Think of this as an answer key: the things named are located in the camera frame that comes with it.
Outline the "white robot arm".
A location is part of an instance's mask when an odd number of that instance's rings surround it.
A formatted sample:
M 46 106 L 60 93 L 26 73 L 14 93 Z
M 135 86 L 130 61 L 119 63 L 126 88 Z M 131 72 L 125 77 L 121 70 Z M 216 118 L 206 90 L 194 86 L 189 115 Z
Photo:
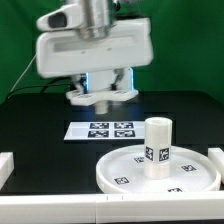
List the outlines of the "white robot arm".
M 115 17 L 114 0 L 65 0 L 37 20 L 37 71 L 44 78 L 88 76 L 91 92 L 153 59 L 150 19 Z

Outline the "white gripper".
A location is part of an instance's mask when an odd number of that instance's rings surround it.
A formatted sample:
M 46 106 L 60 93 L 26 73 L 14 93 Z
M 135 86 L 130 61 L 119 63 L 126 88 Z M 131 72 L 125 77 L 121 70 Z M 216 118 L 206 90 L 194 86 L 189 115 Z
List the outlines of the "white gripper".
M 84 40 L 74 30 L 46 32 L 36 44 L 37 70 L 44 78 L 72 76 L 76 90 L 84 93 L 80 73 L 114 70 L 115 91 L 125 67 L 148 65 L 153 59 L 148 18 L 119 20 L 107 37 Z

